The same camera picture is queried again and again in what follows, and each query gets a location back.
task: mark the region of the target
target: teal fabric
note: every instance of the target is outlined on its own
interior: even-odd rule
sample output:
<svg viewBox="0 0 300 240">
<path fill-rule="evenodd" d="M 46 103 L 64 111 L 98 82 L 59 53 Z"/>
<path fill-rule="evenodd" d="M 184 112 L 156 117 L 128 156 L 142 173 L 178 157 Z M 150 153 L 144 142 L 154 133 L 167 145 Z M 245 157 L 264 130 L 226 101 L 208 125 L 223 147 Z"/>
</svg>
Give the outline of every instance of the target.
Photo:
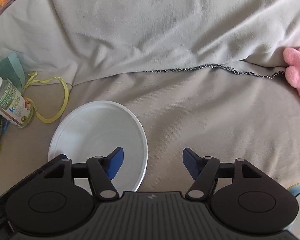
<svg viewBox="0 0 300 240">
<path fill-rule="evenodd" d="M 0 61 L 0 76 L 3 79 L 10 79 L 17 89 L 22 90 L 25 85 L 25 74 L 15 53 Z"/>
</svg>

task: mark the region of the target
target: pink stuffed animal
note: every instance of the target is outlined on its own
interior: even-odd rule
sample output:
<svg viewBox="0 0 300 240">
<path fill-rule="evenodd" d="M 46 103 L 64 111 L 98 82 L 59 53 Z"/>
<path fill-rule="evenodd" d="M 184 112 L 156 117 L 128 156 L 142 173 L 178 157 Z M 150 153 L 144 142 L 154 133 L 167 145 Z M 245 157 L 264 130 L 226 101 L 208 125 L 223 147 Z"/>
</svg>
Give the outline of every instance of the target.
<svg viewBox="0 0 300 240">
<path fill-rule="evenodd" d="M 286 79 L 290 85 L 296 88 L 300 96 L 300 48 L 285 48 L 283 58 L 290 66 L 286 69 Z"/>
</svg>

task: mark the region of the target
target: plastic bottle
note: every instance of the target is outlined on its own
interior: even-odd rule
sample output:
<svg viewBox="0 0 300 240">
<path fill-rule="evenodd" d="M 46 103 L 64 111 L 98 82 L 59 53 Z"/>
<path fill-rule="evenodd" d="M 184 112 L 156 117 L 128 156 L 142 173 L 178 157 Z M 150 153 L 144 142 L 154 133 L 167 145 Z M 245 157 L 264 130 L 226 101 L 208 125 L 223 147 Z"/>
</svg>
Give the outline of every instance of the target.
<svg viewBox="0 0 300 240">
<path fill-rule="evenodd" d="M 14 125 L 22 128 L 33 117 L 33 106 L 25 100 L 9 79 L 0 76 L 0 114 Z"/>
</svg>

